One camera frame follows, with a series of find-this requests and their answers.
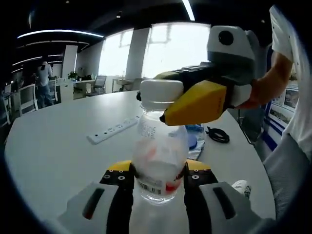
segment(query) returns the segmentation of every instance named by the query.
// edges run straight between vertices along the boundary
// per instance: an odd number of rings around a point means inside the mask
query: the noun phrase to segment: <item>person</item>
[[[49,77],[52,76],[51,66],[47,62],[43,62],[37,69],[37,87],[38,87],[38,101],[39,107],[45,107],[53,105],[53,101],[49,88]]]
[[[252,81],[249,100],[238,108],[253,109],[280,96],[288,85],[294,64],[299,99],[294,115],[275,150],[265,159],[264,166],[274,193],[276,218],[282,217],[295,197],[312,156],[312,76],[308,54],[293,25],[277,6],[270,8],[272,49],[275,59],[264,77]]]

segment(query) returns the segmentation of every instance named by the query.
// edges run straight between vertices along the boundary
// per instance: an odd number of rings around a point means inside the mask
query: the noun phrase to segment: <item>window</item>
[[[100,76],[124,76],[126,74],[133,29],[106,38],[99,61]]]
[[[199,65],[207,61],[210,25],[163,23],[152,26],[143,62],[142,76]]]

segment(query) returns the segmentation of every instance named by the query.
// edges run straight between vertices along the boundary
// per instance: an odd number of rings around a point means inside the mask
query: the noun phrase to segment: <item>white sleeve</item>
[[[272,49],[290,61],[293,61],[293,50],[289,35],[289,23],[274,6],[270,8],[272,24]]]
[[[52,69],[51,69],[51,65],[49,64],[49,67],[48,67],[48,73],[49,73],[49,76],[52,76]]]

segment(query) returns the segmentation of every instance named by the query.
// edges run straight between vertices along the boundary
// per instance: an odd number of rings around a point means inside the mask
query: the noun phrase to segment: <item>black cable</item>
[[[206,131],[206,133],[212,140],[220,143],[229,143],[230,137],[223,130],[218,128],[207,128],[208,131]]]
[[[247,142],[254,146],[254,144],[249,140],[248,136],[246,135],[245,131],[242,129],[242,126],[240,124],[240,110],[238,110],[238,125],[239,125],[240,130],[242,130]]]

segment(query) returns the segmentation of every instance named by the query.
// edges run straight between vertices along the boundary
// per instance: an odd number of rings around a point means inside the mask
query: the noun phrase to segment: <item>ceiling light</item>
[[[61,33],[79,33],[79,34],[85,34],[85,35],[90,35],[94,37],[99,37],[103,38],[104,36],[99,35],[99,34],[94,34],[94,33],[88,33],[88,32],[82,32],[82,31],[75,31],[75,30],[65,30],[65,29],[49,29],[49,30],[41,30],[41,31],[34,31],[30,33],[26,33],[23,35],[18,36],[18,38],[22,38],[25,36],[33,35],[33,34],[38,34],[38,33],[53,33],[53,32],[61,32]]]
[[[26,62],[26,61],[35,60],[35,59],[40,59],[40,58],[42,58],[42,56],[40,56],[40,57],[34,57],[34,58],[30,58],[30,59],[26,59],[26,60],[23,60],[23,61],[20,61],[20,62],[17,62],[17,63],[12,64],[12,66],[14,66],[14,65],[16,65],[16,64],[19,64],[19,63],[21,63],[21,62]]]
[[[116,15],[116,18],[117,18],[117,19],[119,19],[119,18],[121,17],[121,13],[122,13],[122,11],[119,11],[119,12],[117,13],[117,15]]]
[[[192,11],[190,2],[189,2],[188,0],[182,0],[182,1],[183,1],[183,4],[184,4],[185,9],[186,9],[186,11],[187,11],[187,14],[188,14],[189,17],[190,17],[190,20],[191,20],[191,21],[195,21],[194,14],[193,14],[193,11]]]
[[[15,71],[13,71],[12,73],[17,72],[17,71],[19,71],[19,70],[21,70],[21,69],[23,69],[23,68],[19,68],[19,69],[17,69],[17,70],[15,70]]]
[[[60,60],[60,61],[52,61],[52,62],[48,62],[48,63],[53,63],[53,62],[63,62],[62,60]]]
[[[48,57],[53,57],[53,56],[63,56],[63,54],[62,55],[48,55]]]
[[[36,45],[36,44],[42,44],[42,43],[54,43],[54,42],[70,42],[70,43],[86,44],[87,46],[89,45],[89,43],[82,42],[82,41],[74,41],[74,40],[45,40],[45,41],[37,41],[37,42],[32,42],[26,45],[22,45],[22,46],[17,47],[17,49],[24,48],[25,46],[29,46],[29,45]]]

